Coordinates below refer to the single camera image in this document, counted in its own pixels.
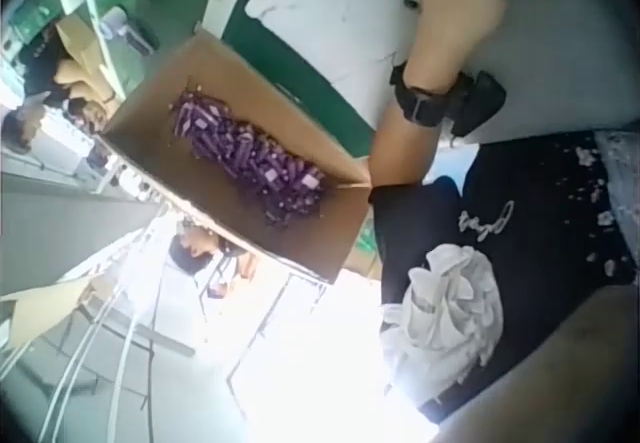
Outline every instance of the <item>white pipe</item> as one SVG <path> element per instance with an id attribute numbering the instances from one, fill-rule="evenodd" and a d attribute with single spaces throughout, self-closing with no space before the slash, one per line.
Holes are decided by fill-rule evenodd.
<path id="1" fill-rule="evenodd" d="M 7 375 L 9 374 L 9 372 L 13 369 L 13 367 L 15 366 L 15 364 L 18 362 L 18 360 L 20 359 L 20 357 L 22 355 L 24 355 L 24 352 L 27 351 L 27 348 L 29 348 L 29 345 L 31 344 L 31 342 L 22 345 L 18 348 L 15 348 L 11 354 L 8 356 L 8 358 L 4 361 L 4 363 L 2 364 L 2 367 L 0 368 L 0 381 L 4 380 Z"/>
<path id="2" fill-rule="evenodd" d="M 102 315 L 101 320 L 99 321 L 99 323 L 93 327 L 91 329 L 92 333 L 91 333 L 91 337 L 89 338 L 82 356 L 80 356 L 80 358 L 78 359 L 78 361 L 76 362 L 76 366 L 75 369 L 73 371 L 73 374 L 71 375 L 71 378 L 69 379 L 69 382 L 67 383 L 67 388 L 64 392 L 64 396 L 62 397 L 62 403 L 60 404 L 60 409 L 58 410 L 58 415 L 56 417 L 56 423 L 53 427 L 53 434 L 51 436 L 51 441 L 55 442 L 56 438 L 58 437 L 58 432 L 60 431 L 60 427 L 62 426 L 62 420 L 64 419 L 64 412 L 65 409 L 67 408 L 67 404 L 69 403 L 69 398 L 71 398 L 71 392 L 73 391 L 73 385 L 75 384 L 76 380 L 78 379 L 78 375 L 80 374 L 80 370 L 82 369 L 83 363 L 85 358 L 87 357 L 87 355 L 89 354 L 89 350 L 91 349 L 91 346 L 93 346 L 93 342 L 96 339 L 96 336 L 98 336 L 98 330 L 100 330 L 100 327 L 102 326 L 102 323 L 104 322 L 105 318 L 107 317 L 107 314 L 109 312 L 107 311 L 104 315 Z"/>
<path id="3" fill-rule="evenodd" d="M 122 389 L 122 381 L 124 380 L 124 370 L 127 366 L 127 356 L 129 355 L 129 348 L 131 348 L 133 333 L 137 326 L 137 323 L 136 323 L 137 318 L 138 318 L 138 315 L 136 314 L 131 319 L 131 324 L 129 325 L 129 331 L 127 332 L 127 337 L 125 338 L 124 346 L 122 347 L 120 362 L 118 363 L 118 372 L 116 373 L 116 379 L 113 385 L 113 395 L 111 396 L 111 406 L 109 408 L 109 420 L 107 423 L 107 443 L 115 443 L 116 441 L 118 406 L 120 403 L 120 390 Z"/>
<path id="4" fill-rule="evenodd" d="M 47 428 L 49 427 L 51 418 L 53 416 L 53 411 L 56 407 L 56 403 L 60 398 L 60 393 L 62 392 L 62 388 L 67 378 L 69 377 L 69 374 L 71 373 L 72 368 L 74 368 L 74 365 L 76 364 L 76 361 L 78 360 L 78 358 L 80 358 L 80 361 L 78 363 L 78 368 L 82 366 L 82 362 L 86 358 L 86 355 L 89 349 L 91 348 L 91 344 L 93 343 L 93 340 L 95 339 L 95 336 L 98 333 L 98 329 L 100 328 L 100 326 L 102 326 L 102 322 L 104 321 L 107 313 L 109 313 L 109 310 L 111 309 L 117 297 L 120 296 L 123 290 L 124 288 L 122 287 L 116 289 L 114 293 L 111 295 L 111 297 L 104 303 L 104 305 L 102 305 L 102 307 L 98 311 L 98 314 L 96 315 L 95 320 L 93 321 L 93 323 L 91 323 L 86 333 L 82 336 L 82 339 L 80 340 L 80 344 L 78 344 L 78 348 L 76 348 L 76 351 L 74 351 L 73 355 L 71 355 L 71 359 L 69 360 L 69 363 L 67 363 L 67 366 L 64 369 L 64 372 L 62 373 L 62 377 L 60 378 L 60 381 L 58 381 L 58 384 L 56 385 L 56 389 L 53 393 L 53 396 L 51 397 L 51 401 L 49 402 L 49 408 L 47 409 L 47 414 L 44 418 L 44 421 L 42 422 L 40 433 L 38 434 L 38 439 L 37 439 L 38 443 L 42 443 L 44 441 L 44 437 L 47 432 Z M 79 373 L 78 368 L 76 368 L 76 371 L 74 372 L 74 375 L 73 375 L 76 378 Z M 67 390 L 70 391 L 69 388 L 71 387 L 73 387 L 73 381 L 69 383 Z M 63 413 L 64 413 L 63 408 L 61 408 L 58 415 L 59 419 L 61 418 L 61 415 Z"/>
<path id="5" fill-rule="evenodd" d="M 7 318 L 0 325 L 0 352 L 2 352 L 5 345 L 9 343 L 10 332 L 11 332 L 11 318 Z"/>

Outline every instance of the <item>open cardboard box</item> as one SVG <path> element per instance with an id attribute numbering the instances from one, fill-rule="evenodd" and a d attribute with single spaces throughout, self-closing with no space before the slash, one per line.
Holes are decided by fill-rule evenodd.
<path id="1" fill-rule="evenodd" d="M 267 224 L 262 205 L 241 197 L 216 164 L 196 159 L 172 134 L 169 105 L 185 88 L 224 100 L 238 119 L 271 134 L 289 151 L 316 163 L 335 182 L 320 216 L 287 228 Z M 301 266 L 333 282 L 367 214 L 369 175 L 331 136 L 206 32 L 179 48 L 125 100 L 102 135 L 105 144 L 150 177 L 157 189 L 199 224 L 258 254 Z"/>

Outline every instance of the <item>person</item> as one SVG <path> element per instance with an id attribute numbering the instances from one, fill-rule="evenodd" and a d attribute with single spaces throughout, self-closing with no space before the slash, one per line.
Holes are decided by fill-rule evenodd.
<path id="1" fill-rule="evenodd" d="M 109 156 L 111 152 L 99 141 L 95 141 L 93 148 L 89 151 L 86 157 L 87 164 L 90 168 L 96 171 L 104 171 L 109 163 Z"/>
<path id="2" fill-rule="evenodd" d="M 255 256 L 226 238 L 189 221 L 182 222 L 169 245 L 169 256 L 189 276 L 195 276 L 209 266 L 216 251 L 221 251 L 227 257 L 237 258 L 235 273 L 229 281 L 217 281 L 207 289 L 209 298 L 221 299 L 231 293 L 234 287 L 253 278 L 257 264 Z"/>
<path id="3" fill-rule="evenodd" d="M 24 101 L 6 114 L 2 125 L 2 142 L 12 151 L 30 151 L 45 107 L 63 110 L 90 134 L 102 130 L 115 112 L 113 90 L 71 58 L 54 23 L 22 48 L 17 59 L 25 67 Z"/>
<path id="4" fill-rule="evenodd" d="M 490 273 L 480 283 L 493 291 L 495 281 L 493 294 L 499 295 L 496 311 L 485 312 L 482 321 L 501 323 L 484 361 L 472 360 L 457 380 L 416 402 L 423 415 L 440 423 L 524 361 L 598 289 L 633 282 L 637 255 L 612 214 L 608 176 L 592 132 L 480 145 L 461 191 L 448 177 L 422 185 L 441 133 L 442 118 L 433 115 L 442 115 L 441 103 L 455 98 L 465 61 L 499 26 L 506 0 L 422 0 L 421 8 L 401 80 L 394 83 L 395 98 L 369 157 L 383 308 L 409 301 L 424 308 L 423 325 L 433 321 L 439 308 L 405 295 L 417 294 L 410 293 L 416 274 L 433 270 L 427 255 L 464 248 L 488 261 Z M 412 106 L 419 99 L 431 111 Z M 476 298 L 475 282 L 456 282 L 461 286 L 453 291 L 466 285 L 464 298 Z M 460 307 L 450 311 L 449 322 Z M 449 334 L 472 334 L 473 325 L 449 326 Z M 389 329 L 383 324 L 381 337 Z M 416 367 L 429 377 L 426 364 Z"/>

